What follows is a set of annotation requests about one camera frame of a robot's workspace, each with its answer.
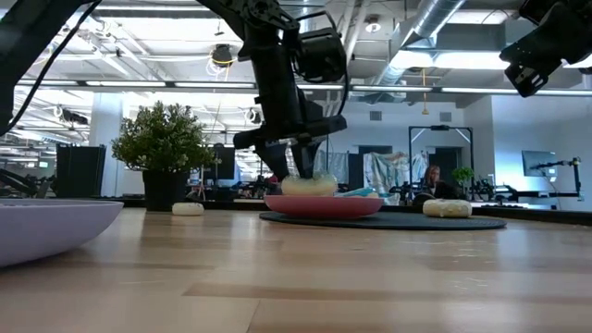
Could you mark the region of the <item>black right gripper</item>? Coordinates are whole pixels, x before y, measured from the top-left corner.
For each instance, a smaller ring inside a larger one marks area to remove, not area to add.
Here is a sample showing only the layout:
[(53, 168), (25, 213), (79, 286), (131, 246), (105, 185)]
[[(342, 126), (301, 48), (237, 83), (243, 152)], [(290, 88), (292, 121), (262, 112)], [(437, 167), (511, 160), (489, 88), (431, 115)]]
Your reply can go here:
[(499, 58), (509, 64), (505, 76), (522, 97), (539, 91), (563, 62), (592, 55), (592, 0), (524, 0), (519, 15), (536, 27)]

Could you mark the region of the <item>green chocolate-drizzled donut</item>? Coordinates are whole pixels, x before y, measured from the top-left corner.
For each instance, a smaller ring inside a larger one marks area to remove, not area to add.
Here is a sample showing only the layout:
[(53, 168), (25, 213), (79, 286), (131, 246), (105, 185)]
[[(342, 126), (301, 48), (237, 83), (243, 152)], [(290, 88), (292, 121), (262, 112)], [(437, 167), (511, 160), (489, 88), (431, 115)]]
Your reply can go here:
[(280, 184), (284, 195), (332, 196), (338, 189), (337, 179), (328, 173), (316, 173), (310, 179), (288, 176)]

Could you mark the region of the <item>turquoise frosted donut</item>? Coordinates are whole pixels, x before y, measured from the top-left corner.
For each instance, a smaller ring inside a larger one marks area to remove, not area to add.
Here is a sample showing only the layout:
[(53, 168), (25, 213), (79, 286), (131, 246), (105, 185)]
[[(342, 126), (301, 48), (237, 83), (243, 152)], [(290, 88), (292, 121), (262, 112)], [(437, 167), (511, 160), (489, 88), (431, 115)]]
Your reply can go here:
[(374, 198), (379, 199), (379, 193), (373, 188), (360, 188), (352, 191), (338, 192), (335, 197), (357, 197), (357, 198)]

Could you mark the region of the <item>pink plate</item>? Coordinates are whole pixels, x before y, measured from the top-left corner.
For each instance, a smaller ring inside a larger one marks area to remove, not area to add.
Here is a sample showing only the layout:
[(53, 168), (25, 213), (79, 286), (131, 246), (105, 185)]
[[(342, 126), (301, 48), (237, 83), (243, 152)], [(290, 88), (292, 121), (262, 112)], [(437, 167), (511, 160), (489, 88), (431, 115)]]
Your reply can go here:
[(276, 213), (307, 218), (357, 218), (379, 211), (375, 197), (267, 195), (265, 204)]

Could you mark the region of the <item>draped pale cloth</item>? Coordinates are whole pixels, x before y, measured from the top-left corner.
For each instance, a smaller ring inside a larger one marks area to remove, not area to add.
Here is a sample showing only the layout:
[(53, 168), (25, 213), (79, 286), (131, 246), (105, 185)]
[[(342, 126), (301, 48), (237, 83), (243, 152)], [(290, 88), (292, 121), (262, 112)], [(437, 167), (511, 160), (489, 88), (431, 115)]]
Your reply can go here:
[(340, 188), (372, 188), (379, 194), (387, 194), (392, 188), (411, 182), (418, 183), (427, 168), (426, 152), (409, 158), (404, 152), (351, 154), (320, 150), (314, 160), (314, 173), (333, 175)]

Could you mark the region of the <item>dark monitor screen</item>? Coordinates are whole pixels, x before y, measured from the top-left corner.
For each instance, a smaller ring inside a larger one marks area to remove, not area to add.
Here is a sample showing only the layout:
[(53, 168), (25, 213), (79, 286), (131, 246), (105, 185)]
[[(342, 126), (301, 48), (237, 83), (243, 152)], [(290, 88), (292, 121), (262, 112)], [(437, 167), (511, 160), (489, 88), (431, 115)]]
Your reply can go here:
[(557, 156), (546, 151), (522, 151), (523, 172), (526, 177), (556, 177)]

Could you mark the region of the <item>small cream donut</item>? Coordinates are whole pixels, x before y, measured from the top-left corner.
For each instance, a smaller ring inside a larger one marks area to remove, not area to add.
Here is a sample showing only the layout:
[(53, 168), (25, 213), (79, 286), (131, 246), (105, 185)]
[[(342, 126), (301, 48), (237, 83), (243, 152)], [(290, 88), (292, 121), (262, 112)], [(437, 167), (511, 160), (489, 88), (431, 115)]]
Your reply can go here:
[(174, 203), (172, 214), (174, 216), (202, 216), (204, 207), (201, 203)]

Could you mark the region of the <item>long ceiling light strip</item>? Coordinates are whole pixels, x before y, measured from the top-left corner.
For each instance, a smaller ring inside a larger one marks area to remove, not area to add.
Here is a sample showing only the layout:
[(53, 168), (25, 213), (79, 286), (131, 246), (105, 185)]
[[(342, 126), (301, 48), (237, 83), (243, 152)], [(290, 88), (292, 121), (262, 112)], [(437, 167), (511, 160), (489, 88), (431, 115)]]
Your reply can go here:
[[(437, 94), (493, 94), (518, 95), (513, 89), (505, 88), (467, 88), (440, 86), (374, 86), (352, 85), (350, 91), (355, 93), (437, 93)], [(545, 97), (592, 97), (592, 90), (539, 90), (535, 96)]]
[(44, 87), (255, 89), (255, 83), (228, 81), (42, 80)]

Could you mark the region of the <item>potted green plant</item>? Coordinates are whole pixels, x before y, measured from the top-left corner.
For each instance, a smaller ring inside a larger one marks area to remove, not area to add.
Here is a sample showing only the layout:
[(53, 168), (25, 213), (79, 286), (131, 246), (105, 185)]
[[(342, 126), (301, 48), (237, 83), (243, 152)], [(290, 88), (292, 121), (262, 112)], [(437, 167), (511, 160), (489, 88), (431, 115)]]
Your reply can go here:
[(161, 101), (141, 106), (135, 118), (124, 118), (111, 149), (116, 160), (142, 173), (149, 212), (170, 212), (184, 202), (190, 173), (215, 160), (204, 124), (191, 107)]

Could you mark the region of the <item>person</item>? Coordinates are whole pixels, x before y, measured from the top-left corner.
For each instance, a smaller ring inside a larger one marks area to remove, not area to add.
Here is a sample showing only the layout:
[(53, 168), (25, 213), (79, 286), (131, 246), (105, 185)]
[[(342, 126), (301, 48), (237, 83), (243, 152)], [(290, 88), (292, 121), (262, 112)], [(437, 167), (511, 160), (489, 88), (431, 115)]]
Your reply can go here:
[(459, 198), (457, 189), (440, 179), (440, 168), (430, 166), (421, 182), (420, 192), (414, 198), (415, 205), (422, 205), (428, 200), (445, 199), (455, 200)]

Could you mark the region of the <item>white sprinkled donut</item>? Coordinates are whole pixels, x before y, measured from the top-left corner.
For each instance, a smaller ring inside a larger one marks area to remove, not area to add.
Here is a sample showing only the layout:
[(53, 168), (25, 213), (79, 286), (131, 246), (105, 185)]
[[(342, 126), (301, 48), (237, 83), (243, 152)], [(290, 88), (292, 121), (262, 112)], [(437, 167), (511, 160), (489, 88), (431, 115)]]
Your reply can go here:
[(422, 211), (430, 217), (468, 218), (472, 215), (473, 207), (464, 200), (432, 199), (424, 202)]

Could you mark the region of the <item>black cabinet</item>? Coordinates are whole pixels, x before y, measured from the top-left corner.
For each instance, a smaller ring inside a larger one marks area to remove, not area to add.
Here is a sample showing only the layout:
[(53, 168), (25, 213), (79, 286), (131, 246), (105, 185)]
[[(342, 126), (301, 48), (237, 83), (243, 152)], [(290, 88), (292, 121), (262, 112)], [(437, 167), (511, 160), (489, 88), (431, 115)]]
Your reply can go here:
[(58, 198), (92, 198), (101, 194), (106, 147), (59, 145), (55, 193)]

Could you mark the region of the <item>silver ventilation duct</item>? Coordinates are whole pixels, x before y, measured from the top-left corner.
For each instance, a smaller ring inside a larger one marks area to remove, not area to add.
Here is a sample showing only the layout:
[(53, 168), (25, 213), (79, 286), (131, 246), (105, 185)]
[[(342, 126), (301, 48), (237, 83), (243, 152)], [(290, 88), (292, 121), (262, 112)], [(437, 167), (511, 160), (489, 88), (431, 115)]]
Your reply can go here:
[(464, 5), (466, 0), (421, 0), (416, 15), (398, 23), (391, 34), (389, 51), (391, 59), (384, 69), (372, 79), (372, 85), (395, 85), (408, 68), (396, 56), (413, 43), (424, 43), (433, 47), (437, 35), (452, 16)]

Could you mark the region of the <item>black robot station frame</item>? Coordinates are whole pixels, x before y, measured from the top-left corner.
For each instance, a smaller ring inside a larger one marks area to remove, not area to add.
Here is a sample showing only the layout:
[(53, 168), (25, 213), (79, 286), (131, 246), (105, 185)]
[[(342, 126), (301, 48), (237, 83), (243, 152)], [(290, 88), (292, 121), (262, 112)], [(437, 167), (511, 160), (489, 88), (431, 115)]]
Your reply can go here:
[[(463, 137), (469, 144), (468, 156), (470, 158), (470, 164), (468, 166), (462, 165), (462, 152), (460, 147), (436, 147), (433, 154), (427, 154), (427, 167), (438, 166), (440, 168), (440, 179), (444, 182), (454, 186), (457, 189), (459, 198), (461, 200), (470, 200), (471, 196), (469, 191), (475, 183), (475, 177), (472, 183), (467, 187), (459, 186), (452, 176), (452, 171), (457, 167), (470, 167), (474, 170), (474, 135), (473, 129), (469, 127), (450, 127), (448, 125), (433, 125), (433, 126), (411, 126), (408, 128), (408, 139), (409, 139), (409, 156), (413, 156), (413, 143), (419, 136), (425, 131), (451, 131), (455, 130), (461, 137)], [(420, 192), (421, 182), (424, 178), (426, 170), (420, 175), (415, 176), (413, 169), (410, 168), (410, 191), (409, 198), (415, 198)]]

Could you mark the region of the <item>black aluminium table frame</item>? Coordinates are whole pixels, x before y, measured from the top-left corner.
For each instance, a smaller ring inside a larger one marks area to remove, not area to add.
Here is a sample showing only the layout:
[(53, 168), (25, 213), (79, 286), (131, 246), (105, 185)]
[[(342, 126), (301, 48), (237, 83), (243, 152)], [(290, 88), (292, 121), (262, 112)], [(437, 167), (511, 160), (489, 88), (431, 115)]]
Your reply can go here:
[[(95, 201), (113, 201), (121, 202), (124, 208), (144, 208), (143, 197), (92, 197)], [(235, 202), (216, 202), (205, 201), (198, 202), (205, 209), (212, 210), (239, 210), (239, 211), (269, 211), (270, 209), (262, 201), (247, 200), (246, 203)], [(388, 206), (383, 205), (379, 209), (380, 213), (421, 213), (420, 208), (411, 206)], [(580, 225), (592, 228), (592, 212), (580, 211), (559, 211), (559, 210), (539, 210), (526, 208), (507, 208), (507, 207), (476, 207), (473, 208), (474, 215), (491, 216), (500, 218), (509, 218), (515, 220), (537, 221), (545, 223), (557, 223), (566, 225)]]

